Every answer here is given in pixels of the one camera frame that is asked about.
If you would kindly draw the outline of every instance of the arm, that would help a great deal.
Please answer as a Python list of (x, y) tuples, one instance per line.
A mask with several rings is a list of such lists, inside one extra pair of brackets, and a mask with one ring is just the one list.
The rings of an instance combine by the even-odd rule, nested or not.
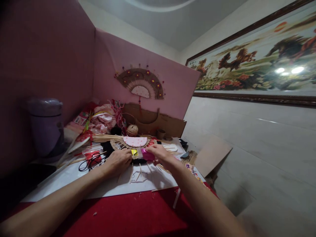
[(50, 236), (85, 196), (104, 180), (122, 173), (131, 160), (131, 150), (114, 151), (103, 165), (4, 221), (2, 234)]
[(146, 150), (158, 159), (154, 161), (155, 165), (162, 163), (172, 173), (179, 188), (209, 232), (215, 233), (216, 236), (246, 236), (245, 230), (229, 209), (162, 145), (153, 145)]

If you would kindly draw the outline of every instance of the person's left hand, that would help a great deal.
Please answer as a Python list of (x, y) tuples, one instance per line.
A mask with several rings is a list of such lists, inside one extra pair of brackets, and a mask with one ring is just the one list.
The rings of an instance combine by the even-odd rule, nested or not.
[(126, 170), (131, 161), (132, 151), (124, 148), (113, 151), (106, 162), (100, 166), (100, 169), (107, 178), (112, 178)]

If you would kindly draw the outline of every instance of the picture frame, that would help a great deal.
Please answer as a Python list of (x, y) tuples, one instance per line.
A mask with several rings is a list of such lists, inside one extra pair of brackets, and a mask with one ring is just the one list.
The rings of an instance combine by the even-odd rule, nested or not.
[[(282, 40), (300, 45), (295, 50), (288, 47), (288, 53), (282, 54), (282, 49), (277, 48)], [(314, 64), (316, 0), (297, 0), (186, 61), (186, 66), (201, 71), (193, 96), (298, 106), (316, 106), (316, 67), (311, 66)], [(300, 68), (305, 71), (297, 73)]]

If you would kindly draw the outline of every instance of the wooden frame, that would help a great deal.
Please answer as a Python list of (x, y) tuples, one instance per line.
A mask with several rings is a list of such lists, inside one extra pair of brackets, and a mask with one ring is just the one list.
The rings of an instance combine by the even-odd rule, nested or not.
[[(270, 14), (269, 16), (253, 23), (252, 25), (240, 30), (239, 32), (227, 37), (226, 39), (214, 44), (213, 46), (201, 51), (200, 53), (190, 57), (186, 61), (188, 63), (228, 42), (231, 42), (265, 24), (278, 19), (308, 3), (315, 0), (297, 0), (286, 7)], [(206, 97), (206, 98), (219, 98), (219, 99), (232, 99), (232, 100), (246, 100), (255, 102), (268, 102), (268, 103), (281, 103), (281, 104), (292, 104), (292, 105), (303, 105), (303, 106), (316, 106), (316, 96), (286, 96), (286, 95), (261, 95), (261, 94), (241, 94), (241, 93), (215, 93), (215, 92), (194, 92), (193, 96)]]

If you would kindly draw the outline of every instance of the ceiling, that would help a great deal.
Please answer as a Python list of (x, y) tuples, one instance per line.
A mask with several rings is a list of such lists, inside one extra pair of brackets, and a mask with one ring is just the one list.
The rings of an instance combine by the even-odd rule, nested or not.
[(178, 51), (189, 46), (246, 2), (246, 0), (88, 1)]

